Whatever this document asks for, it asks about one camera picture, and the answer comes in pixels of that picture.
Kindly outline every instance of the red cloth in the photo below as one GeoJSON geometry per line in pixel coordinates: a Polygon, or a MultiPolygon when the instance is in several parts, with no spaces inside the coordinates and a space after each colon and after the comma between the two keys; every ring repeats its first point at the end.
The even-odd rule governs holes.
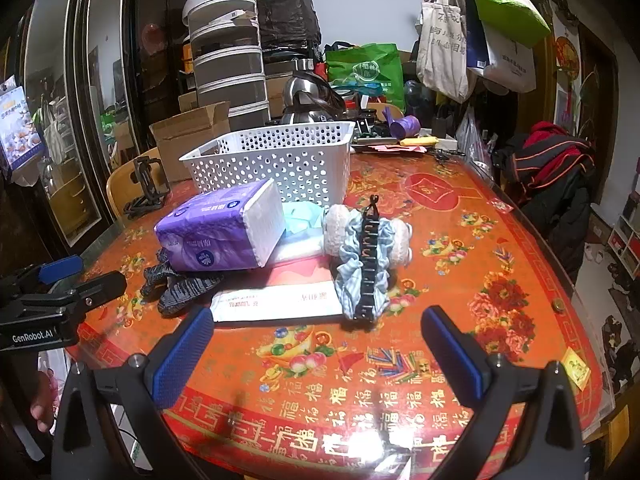
{"type": "MultiPolygon", "coordinates": [[[[557,126],[556,124],[548,123],[546,121],[540,121],[539,123],[534,124],[531,127],[531,133],[529,137],[527,137],[527,140],[524,143],[524,147],[528,148],[532,144],[535,144],[540,140],[545,140],[551,137],[552,135],[562,135],[567,137],[569,136],[567,133],[567,130],[565,130],[562,126],[557,126]]],[[[534,184],[536,186],[539,184],[542,184],[546,180],[546,178],[553,172],[553,170],[555,170],[555,168],[557,168],[558,166],[560,166],[560,164],[562,164],[562,161],[564,160],[565,157],[579,156],[579,155],[580,155],[580,150],[575,146],[564,150],[564,152],[556,156],[554,160],[548,162],[538,172],[538,174],[534,178],[534,184]]]]}

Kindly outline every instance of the green shopping bag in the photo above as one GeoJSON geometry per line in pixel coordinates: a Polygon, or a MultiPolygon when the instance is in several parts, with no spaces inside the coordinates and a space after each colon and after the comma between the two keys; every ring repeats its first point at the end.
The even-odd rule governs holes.
{"type": "Polygon", "coordinates": [[[530,0],[476,0],[480,20],[527,48],[551,33],[530,0]]]}
{"type": "Polygon", "coordinates": [[[369,43],[325,53],[329,81],[382,85],[386,102],[404,111],[402,63],[394,43],[369,43]]]}

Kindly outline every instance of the blue gripper pad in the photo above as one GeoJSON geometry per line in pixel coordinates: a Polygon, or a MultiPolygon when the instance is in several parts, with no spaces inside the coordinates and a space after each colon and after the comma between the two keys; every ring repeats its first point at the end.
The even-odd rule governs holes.
{"type": "Polygon", "coordinates": [[[487,354],[472,336],[460,332],[437,305],[422,313],[420,328],[460,404],[476,409],[491,381],[487,354]]]}
{"type": "Polygon", "coordinates": [[[145,386],[158,410],[172,407],[213,336],[211,310],[194,307],[149,353],[145,386]]]}
{"type": "Polygon", "coordinates": [[[51,285],[57,280],[77,274],[82,270],[84,263],[80,256],[69,256],[56,262],[40,267],[38,280],[45,285],[51,285]]]}

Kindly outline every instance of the black plastic bag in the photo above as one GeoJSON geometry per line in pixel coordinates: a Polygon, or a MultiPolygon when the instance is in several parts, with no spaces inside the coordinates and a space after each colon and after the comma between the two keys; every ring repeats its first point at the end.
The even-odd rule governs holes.
{"type": "Polygon", "coordinates": [[[322,41],[312,0],[256,0],[262,49],[316,48],[322,41]]]}

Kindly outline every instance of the stacked storage container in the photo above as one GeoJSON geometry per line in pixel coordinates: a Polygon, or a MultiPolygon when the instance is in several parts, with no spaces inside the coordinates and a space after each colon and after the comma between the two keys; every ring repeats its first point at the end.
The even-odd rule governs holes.
{"type": "Polygon", "coordinates": [[[229,101],[231,131],[270,119],[255,0],[208,0],[188,13],[198,105],[229,101]]]}

